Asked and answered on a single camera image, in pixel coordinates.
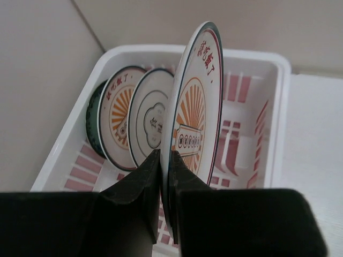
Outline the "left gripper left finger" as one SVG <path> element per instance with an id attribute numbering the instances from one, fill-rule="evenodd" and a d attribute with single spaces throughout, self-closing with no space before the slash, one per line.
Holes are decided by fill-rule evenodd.
<path id="1" fill-rule="evenodd" d="M 102 192 L 1 194 L 1 256 L 151 256 L 160 152 Z"/>

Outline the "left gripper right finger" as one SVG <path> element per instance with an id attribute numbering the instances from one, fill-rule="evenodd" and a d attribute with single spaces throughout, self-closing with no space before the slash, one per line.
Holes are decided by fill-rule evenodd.
<path id="1" fill-rule="evenodd" d="M 181 256 L 327 256 L 312 209 L 288 188 L 214 190 L 171 155 L 170 224 Z"/>

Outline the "orange sunburst plate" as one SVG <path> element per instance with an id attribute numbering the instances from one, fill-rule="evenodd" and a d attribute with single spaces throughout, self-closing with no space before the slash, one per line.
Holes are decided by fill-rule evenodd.
<path id="1" fill-rule="evenodd" d="M 161 199 L 172 232 L 169 174 L 177 151 L 186 167 L 205 184 L 212 178 L 223 105 L 223 51 L 217 26 L 198 26 L 174 75 L 161 139 Z"/>
<path id="2" fill-rule="evenodd" d="M 126 124 L 133 91 L 145 73 L 139 66 L 121 68 L 108 79 L 100 95 L 97 113 L 100 146 L 106 159 L 123 171 L 136 168 L 129 153 Z"/>

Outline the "small blue patterned plate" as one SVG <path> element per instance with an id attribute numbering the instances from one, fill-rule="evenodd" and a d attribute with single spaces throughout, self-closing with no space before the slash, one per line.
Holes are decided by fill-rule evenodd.
<path id="1" fill-rule="evenodd" d="M 98 106 L 100 101 L 100 96 L 103 91 L 104 86 L 106 85 L 107 80 L 103 81 L 101 84 L 93 92 L 92 96 L 90 97 L 87 110 L 86 110 L 86 135 L 88 142 L 90 143 L 93 150 L 102 158 L 106 158 L 101 145 L 100 139 L 98 136 Z"/>

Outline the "white plate quatrefoil motif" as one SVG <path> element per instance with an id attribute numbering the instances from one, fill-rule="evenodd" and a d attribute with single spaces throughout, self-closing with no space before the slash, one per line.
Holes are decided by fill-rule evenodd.
<path id="1" fill-rule="evenodd" d="M 174 85 L 173 74 L 164 68 L 147 71 L 137 83 L 129 104 L 127 135 L 136 167 L 160 148 L 163 119 Z"/>

